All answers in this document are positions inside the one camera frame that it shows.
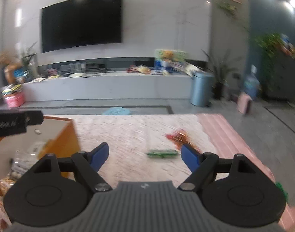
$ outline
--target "green snack bar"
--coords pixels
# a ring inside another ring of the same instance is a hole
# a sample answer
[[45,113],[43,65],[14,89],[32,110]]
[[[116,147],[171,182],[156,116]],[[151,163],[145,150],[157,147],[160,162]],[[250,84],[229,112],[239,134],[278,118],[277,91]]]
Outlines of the green snack bar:
[[179,154],[177,150],[150,150],[146,153],[149,157],[172,158]]

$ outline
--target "flat screen tv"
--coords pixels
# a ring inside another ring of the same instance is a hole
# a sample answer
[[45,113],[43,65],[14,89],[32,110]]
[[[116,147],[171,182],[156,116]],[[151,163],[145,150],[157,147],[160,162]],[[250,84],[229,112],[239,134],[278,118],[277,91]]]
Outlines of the flat screen tv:
[[68,0],[42,8],[42,51],[122,42],[122,0]]

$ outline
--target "water bottle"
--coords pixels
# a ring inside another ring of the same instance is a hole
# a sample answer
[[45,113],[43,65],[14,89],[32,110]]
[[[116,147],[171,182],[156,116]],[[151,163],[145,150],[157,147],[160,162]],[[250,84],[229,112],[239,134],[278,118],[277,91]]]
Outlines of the water bottle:
[[244,92],[249,95],[252,100],[255,100],[257,97],[257,92],[259,88],[259,81],[255,77],[257,69],[254,65],[251,68],[251,74],[247,75],[245,82],[244,82]]

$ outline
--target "black circular disc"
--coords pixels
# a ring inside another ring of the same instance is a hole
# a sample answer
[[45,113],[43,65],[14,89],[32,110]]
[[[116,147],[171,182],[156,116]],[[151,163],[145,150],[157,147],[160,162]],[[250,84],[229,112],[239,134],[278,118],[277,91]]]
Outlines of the black circular disc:
[[22,178],[4,198],[10,220],[32,227],[66,222],[80,214],[87,204],[88,193],[81,184],[46,173]]
[[201,200],[210,214],[238,227],[260,227],[280,219],[285,199],[275,184],[255,174],[215,181],[203,189]]

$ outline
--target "white logo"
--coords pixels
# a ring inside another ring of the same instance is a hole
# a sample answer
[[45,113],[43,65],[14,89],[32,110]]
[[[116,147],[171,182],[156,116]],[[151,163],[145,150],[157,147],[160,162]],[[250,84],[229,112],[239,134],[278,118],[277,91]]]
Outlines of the white logo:
[[147,188],[149,188],[149,187],[150,187],[150,185],[149,185],[149,184],[147,184],[147,183],[144,183],[144,184],[142,184],[142,185],[141,185],[141,187],[142,187],[143,189],[147,189]]

